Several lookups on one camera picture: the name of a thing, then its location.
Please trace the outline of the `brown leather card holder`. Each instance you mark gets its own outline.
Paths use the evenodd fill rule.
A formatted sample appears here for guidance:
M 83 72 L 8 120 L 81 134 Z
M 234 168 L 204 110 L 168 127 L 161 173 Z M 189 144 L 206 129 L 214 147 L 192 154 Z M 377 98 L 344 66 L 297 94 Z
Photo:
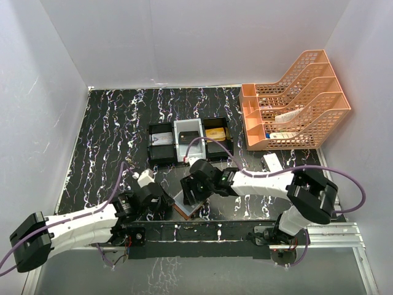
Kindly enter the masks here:
M 174 209 L 185 219 L 189 220 L 204 204 L 204 202 L 197 202 L 194 205 L 186 205 L 184 203 L 184 194 L 180 191 L 178 194 L 175 195 Z

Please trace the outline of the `black plastic bin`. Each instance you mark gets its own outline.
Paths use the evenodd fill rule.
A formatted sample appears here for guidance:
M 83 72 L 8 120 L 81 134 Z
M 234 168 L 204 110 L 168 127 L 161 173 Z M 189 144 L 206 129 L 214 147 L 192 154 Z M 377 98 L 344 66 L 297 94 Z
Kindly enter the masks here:
M 176 162 L 176 145 L 172 122 L 149 124 L 147 155 L 151 166 L 172 165 Z

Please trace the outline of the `black bin with gold card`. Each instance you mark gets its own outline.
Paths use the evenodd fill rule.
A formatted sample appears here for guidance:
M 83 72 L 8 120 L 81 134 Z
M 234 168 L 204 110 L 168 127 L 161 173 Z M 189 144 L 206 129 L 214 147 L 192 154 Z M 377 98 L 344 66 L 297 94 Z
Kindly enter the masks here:
M 211 140 L 206 140 L 206 158 L 211 161 L 228 159 L 229 151 L 233 154 L 233 137 L 230 133 L 229 120 L 226 117 L 209 117 L 202 120 L 204 136 L 219 142 L 220 147 Z

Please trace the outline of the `white plastic bin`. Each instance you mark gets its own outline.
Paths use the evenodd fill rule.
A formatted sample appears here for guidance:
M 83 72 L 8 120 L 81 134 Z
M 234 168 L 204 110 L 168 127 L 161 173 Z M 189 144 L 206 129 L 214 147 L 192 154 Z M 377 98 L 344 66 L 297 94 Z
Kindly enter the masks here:
M 176 144 L 177 161 L 183 162 L 189 144 L 198 137 L 203 136 L 201 119 L 175 120 L 174 140 Z M 204 140 L 194 141 L 189 149 L 188 157 L 206 158 Z

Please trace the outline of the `white phone box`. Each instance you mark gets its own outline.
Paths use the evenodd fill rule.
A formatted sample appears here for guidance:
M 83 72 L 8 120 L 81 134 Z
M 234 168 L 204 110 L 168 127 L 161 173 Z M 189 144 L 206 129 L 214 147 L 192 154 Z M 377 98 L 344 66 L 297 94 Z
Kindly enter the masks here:
M 282 165 L 275 153 L 265 154 L 262 158 L 262 162 L 269 172 L 282 171 Z

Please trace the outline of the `orange mesh file organizer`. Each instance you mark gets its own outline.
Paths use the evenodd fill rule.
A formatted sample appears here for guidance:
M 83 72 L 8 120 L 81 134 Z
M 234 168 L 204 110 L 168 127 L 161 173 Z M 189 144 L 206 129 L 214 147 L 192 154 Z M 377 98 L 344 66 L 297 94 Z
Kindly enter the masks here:
M 250 151 L 317 149 L 351 111 L 332 64 L 321 50 L 306 50 L 277 82 L 242 84 L 239 103 Z M 291 121 L 274 117 L 303 108 Z M 297 132 L 293 138 L 267 139 L 267 133 Z

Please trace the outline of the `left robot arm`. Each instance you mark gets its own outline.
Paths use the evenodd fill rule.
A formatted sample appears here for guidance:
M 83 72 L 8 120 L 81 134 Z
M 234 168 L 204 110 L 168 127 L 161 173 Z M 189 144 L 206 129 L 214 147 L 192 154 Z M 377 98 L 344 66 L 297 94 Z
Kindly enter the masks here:
M 158 183 L 123 191 L 107 203 L 58 216 L 30 214 L 10 235 L 16 269 L 34 270 L 64 251 L 80 246 L 114 243 L 127 223 L 147 213 L 162 213 L 174 199 Z

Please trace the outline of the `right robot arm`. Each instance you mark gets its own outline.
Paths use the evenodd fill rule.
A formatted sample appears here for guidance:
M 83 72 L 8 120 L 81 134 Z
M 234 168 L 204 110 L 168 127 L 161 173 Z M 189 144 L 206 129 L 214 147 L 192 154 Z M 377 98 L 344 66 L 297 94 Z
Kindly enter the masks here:
M 258 175 L 235 167 L 220 170 L 204 159 L 190 161 L 189 175 L 181 179 L 181 186 L 183 203 L 188 206 L 204 203 L 213 194 L 288 200 L 291 207 L 278 216 L 273 227 L 251 233 L 254 241 L 266 245 L 290 244 L 309 224 L 329 224 L 338 192 L 336 184 L 312 169 L 295 167 Z

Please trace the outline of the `black credit card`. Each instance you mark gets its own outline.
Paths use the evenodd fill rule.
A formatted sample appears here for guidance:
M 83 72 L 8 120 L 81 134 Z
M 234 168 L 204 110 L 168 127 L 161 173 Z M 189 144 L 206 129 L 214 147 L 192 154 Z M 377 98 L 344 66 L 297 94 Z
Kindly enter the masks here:
M 195 138 L 199 137 L 199 131 L 193 130 L 193 131 L 181 131 L 179 132 L 178 138 L 179 138 L 179 144 L 190 144 Z

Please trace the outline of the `gold credit card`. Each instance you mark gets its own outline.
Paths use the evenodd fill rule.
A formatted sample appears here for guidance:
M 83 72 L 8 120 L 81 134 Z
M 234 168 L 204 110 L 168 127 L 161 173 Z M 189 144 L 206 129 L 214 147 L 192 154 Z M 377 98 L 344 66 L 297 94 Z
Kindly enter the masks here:
M 228 134 L 228 128 L 225 127 L 206 129 L 205 134 L 206 137 L 216 141 L 225 141 L 230 139 L 230 135 Z

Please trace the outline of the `silver credit card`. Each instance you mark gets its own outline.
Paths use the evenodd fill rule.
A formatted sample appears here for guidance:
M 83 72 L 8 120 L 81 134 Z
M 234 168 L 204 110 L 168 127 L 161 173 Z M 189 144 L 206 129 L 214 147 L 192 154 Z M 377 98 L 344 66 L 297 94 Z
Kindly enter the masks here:
M 154 133 L 150 135 L 152 146 L 169 145 L 173 143 L 173 134 L 171 132 Z

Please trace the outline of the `white blue item in organizer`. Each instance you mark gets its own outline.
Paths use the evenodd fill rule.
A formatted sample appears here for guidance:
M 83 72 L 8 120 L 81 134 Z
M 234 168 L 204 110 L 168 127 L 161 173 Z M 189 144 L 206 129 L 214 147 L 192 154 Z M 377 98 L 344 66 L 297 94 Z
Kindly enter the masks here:
M 274 140 L 281 140 L 281 139 L 288 139 L 297 136 L 297 132 L 275 132 L 275 133 L 267 133 L 267 139 L 274 139 Z

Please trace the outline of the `white paper in organizer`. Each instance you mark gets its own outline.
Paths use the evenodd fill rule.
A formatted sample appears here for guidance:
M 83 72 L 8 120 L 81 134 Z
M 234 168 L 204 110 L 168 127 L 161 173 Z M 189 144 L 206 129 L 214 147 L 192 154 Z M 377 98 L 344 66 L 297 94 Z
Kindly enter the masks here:
M 293 118 L 295 118 L 298 114 L 300 114 L 303 111 L 303 108 L 298 108 L 293 111 L 289 111 L 285 114 L 280 114 L 274 117 L 274 122 L 275 123 L 286 123 L 291 121 Z

